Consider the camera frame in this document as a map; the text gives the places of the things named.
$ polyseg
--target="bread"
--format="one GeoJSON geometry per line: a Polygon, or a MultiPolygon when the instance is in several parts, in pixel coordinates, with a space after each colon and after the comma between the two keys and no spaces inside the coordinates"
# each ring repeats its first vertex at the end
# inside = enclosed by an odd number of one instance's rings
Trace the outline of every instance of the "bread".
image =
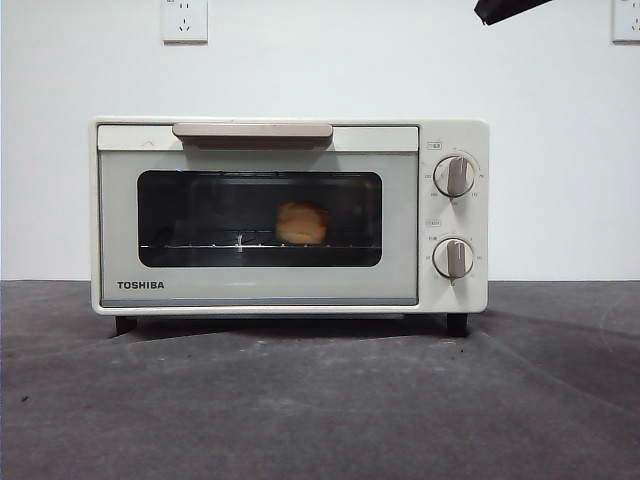
{"type": "Polygon", "coordinates": [[[280,241],[318,245],[327,235],[329,213],[312,203],[287,202],[278,207],[276,235],[280,241]]]}

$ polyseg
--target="wire rack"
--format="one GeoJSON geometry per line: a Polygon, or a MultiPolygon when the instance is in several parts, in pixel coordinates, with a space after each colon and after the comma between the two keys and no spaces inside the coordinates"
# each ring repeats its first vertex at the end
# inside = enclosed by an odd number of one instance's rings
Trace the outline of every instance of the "wire rack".
{"type": "Polygon", "coordinates": [[[194,244],[191,242],[172,241],[162,245],[140,245],[140,248],[166,248],[166,249],[225,249],[231,248],[242,251],[252,248],[284,248],[284,249],[380,249],[380,245],[354,245],[349,242],[353,234],[349,232],[332,232],[322,244],[294,244],[283,243],[277,238],[273,230],[224,230],[212,232],[209,237],[211,243],[194,244]]]}

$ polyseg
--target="oven door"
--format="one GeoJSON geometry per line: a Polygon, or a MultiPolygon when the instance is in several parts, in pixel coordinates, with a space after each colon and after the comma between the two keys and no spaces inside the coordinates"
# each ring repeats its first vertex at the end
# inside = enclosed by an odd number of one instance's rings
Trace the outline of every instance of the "oven door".
{"type": "Polygon", "coordinates": [[[159,125],[99,139],[103,307],[417,303],[417,128],[335,127],[315,148],[183,146],[159,125]],[[283,233],[287,208],[308,240],[283,233]]]}

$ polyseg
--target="oven foot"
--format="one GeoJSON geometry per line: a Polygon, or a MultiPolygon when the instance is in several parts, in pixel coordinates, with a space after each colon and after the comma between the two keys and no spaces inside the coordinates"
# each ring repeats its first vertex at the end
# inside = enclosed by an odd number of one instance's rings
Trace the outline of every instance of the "oven foot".
{"type": "Polygon", "coordinates": [[[447,334],[452,337],[469,335],[468,313],[447,313],[447,334]]]}
{"type": "Polygon", "coordinates": [[[116,317],[116,336],[122,335],[123,333],[130,332],[131,330],[135,330],[138,326],[138,319],[136,317],[116,317]]]}

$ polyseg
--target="wall outlet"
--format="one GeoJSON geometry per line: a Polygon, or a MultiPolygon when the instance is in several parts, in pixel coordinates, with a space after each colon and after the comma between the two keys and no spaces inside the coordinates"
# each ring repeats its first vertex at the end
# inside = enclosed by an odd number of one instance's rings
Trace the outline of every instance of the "wall outlet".
{"type": "Polygon", "coordinates": [[[613,43],[640,44],[640,0],[612,0],[613,43]]]}
{"type": "Polygon", "coordinates": [[[165,43],[206,43],[208,0],[161,0],[165,43]]]}

